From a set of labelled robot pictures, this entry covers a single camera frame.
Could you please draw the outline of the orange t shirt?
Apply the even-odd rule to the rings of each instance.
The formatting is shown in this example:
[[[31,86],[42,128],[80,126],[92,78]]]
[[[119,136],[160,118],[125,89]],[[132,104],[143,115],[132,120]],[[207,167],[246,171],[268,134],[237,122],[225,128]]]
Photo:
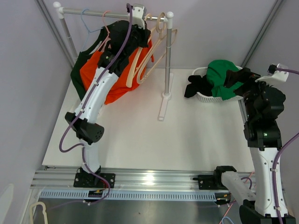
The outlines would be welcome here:
[[[129,57],[128,66],[124,69],[120,78],[116,81],[116,83],[109,91],[105,100],[106,105],[113,103],[114,101],[122,97],[124,94],[126,94],[128,91],[133,91],[139,86],[137,82],[137,74],[134,74],[134,77],[131,82],[132,86],[130,87],[127,86],[127,78],[131,73],[140,71],[139,67],[141,65],[141,62],[146,57],[151,47],[152,47],[152,42],[149,42],[147,48],[138,48],[132,53],[132,55]],[[85,90],[88,90],[90,84],[92,83],[98,65],[98,61],[101,55],[102,55],[101,51],[96,51],[92,55],[91,59],[89,59],[86,62],[86,64],[80,69],[80,77],[81,80],[83,81]]]

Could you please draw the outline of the black t shirt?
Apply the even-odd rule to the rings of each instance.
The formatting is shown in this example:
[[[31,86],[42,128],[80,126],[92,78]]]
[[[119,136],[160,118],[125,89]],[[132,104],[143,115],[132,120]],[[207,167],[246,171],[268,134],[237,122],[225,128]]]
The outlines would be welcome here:
[[[212,96],[212,85],[207,81],[206,75],[191,75],[188,77],[188,81],[190,82],[185,89],[185,98],[191,98],[197,94],[197,92],[201,93],[204,96],[211,97]]]

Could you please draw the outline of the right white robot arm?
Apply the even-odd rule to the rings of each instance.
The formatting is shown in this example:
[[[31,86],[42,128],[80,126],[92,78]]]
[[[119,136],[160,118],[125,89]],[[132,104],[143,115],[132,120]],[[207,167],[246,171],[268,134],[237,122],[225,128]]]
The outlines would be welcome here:
[[[280,172],[280,156],[285,150],[276,122],[284,111],[285,94],[275,86],[286,82],[291,72],[281,64],[270,65],[268,75],[261,76],[248,68],[227,71],[224,87],[242,85],[234,93],[243,98],[246,109],[244,135],[252,157],[256,191],[240,180],[237,172],[226,168],[213,176],[213,185],[227,188],[239,204],[243,224],[294,224],[295,217],[286,207]]]

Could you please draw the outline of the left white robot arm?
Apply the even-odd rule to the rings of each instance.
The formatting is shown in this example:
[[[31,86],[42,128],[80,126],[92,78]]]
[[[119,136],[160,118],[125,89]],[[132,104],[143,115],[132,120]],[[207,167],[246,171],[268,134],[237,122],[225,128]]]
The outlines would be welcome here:
[[[75,112],[67,112],[69,124],[82,147],[84,182],[90,187],[100,183],[101,166],[98,159],[98,142],[104,127],[96,123],[100,108],[108,93],[129,65],[129,58],[138,48],[147,48],[151,31],[128,21],[117,21],[108,26],[108,41],[100,48],[93,79]]]

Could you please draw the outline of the dark green t shirt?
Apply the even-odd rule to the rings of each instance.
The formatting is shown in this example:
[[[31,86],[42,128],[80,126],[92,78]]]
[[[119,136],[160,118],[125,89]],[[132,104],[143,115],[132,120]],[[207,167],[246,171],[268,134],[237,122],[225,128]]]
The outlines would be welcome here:
[[[99,29],[96,41],[86,50],[80,51],[75,65],[71,71],[71,81],[77,91],[80,100],[83,100],[87,90],[94,79],[100,57],[110,51],[111,41],[121,28],[127,29],[127,21],[116,21],[107,27]]]

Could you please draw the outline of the blue hanger on floor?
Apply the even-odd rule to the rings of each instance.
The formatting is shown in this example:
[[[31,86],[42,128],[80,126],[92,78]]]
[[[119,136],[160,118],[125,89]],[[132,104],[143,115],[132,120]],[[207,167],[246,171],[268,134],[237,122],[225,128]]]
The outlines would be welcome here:
[[[223,217],[219,224],[224,224],[225,221],[228,221],[229,224],[234,224],[234,222],[229,217]]]

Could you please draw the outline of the white plastic basket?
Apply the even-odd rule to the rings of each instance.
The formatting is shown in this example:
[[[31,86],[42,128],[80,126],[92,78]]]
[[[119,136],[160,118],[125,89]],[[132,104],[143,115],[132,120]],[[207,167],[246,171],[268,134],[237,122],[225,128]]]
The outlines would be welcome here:
[[[193,70],[192,75],[199,75],[203,77],[204,75],[206,75],[206,71],[207,71],[207,67],[199,67]],[[200,92],[196,93],[196,97],[200,102],[203,103],[216,103],[216,102],[229,102],[229,101],[242,100],[241,96],[235,96],[227,100],[222,100],[221,97],[205,96]]]

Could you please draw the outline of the silver clothes rack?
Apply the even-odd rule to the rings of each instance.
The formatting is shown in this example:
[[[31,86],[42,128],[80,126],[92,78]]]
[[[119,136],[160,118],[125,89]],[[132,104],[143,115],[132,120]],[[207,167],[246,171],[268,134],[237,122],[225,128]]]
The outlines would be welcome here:
[[[62,24],[64,33],[66,35],[66,39],[69,43],[70,49],[72,51],[72,54],[74,58],[76,59],[78,57],[74,42],[72,40],[71,34],[69,32],[69,29],[67,27],[66,21],[65,21],[65,14],[79,14],[81,11],[79,9],[72,9],[72,8],[66,8],[61,5],[58,1],[55,1],[53,3],[53,7],[55,8],[57,15],[60,19],[60,22]],[[104,12],[100,11],[86,11],[84,14],[88,16],[101,16],[103,15]],[[126,14],[120,14],[120,13],[107,13],[105,15],[107,18],[117,18],[117,19],[130,19],[130,16],[128,13]],[[145,15],[145,21],[156,21],[157,17],[154,17],[150,14]],[[164,87],[164,92],[162,93],[162,104],[158,116],[159,121],[163,121],[166,115],[167,111],[167,106],[168,106],[168,101],[171,99],[171,87],[172,87],[172,81],[173,81],[173,73],[171,73],[171,47],[169,48],[169,52],[167,54],[167,57],[164,57],[166,59],[166,65],[165,65],[165,87]]]

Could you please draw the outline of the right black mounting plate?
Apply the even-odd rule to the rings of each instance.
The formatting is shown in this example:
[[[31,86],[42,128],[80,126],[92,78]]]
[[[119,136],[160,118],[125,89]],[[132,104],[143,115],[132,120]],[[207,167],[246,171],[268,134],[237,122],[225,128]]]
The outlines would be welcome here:
[[[198,183],[199,190],[226,190],[216,175],[198,175],[193,178]]]

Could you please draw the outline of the black mounting plate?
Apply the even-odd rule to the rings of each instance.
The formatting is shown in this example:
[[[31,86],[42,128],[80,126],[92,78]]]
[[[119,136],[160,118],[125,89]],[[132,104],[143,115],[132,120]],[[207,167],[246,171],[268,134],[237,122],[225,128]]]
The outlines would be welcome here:
[[[100,176],[109,183],[110,188],[114,188],[115,174],[100,173]],[[108,185],[102,179],[88,173],[76,173],[73,186],[75,188],[108,188]]]
[[[199,190],[226,190],[216,175],[198,175],[193,178],[198,183]]]

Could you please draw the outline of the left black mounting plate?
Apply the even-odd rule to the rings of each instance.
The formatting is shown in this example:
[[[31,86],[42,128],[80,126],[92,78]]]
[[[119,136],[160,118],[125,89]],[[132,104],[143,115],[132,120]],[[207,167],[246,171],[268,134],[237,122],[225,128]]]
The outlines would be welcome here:
[[[100,176],[109,183],[110,188],[114,188],[115,174],[100,173]],[[108,185],[102,179],[88,173],[76,173],[73,186],[75,188],[108,188]]]

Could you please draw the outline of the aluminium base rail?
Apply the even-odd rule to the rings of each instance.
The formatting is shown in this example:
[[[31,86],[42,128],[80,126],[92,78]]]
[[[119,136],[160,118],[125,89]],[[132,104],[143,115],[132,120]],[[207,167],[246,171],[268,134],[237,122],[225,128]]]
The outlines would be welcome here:
[[[31,189],[73,189],[78,167],[47,167],[34,173]],[[114,190],[131,191],[198,191],[199,175],[212,175],[212,171],[146,170],[102,168],[102,173],[114,173]]]

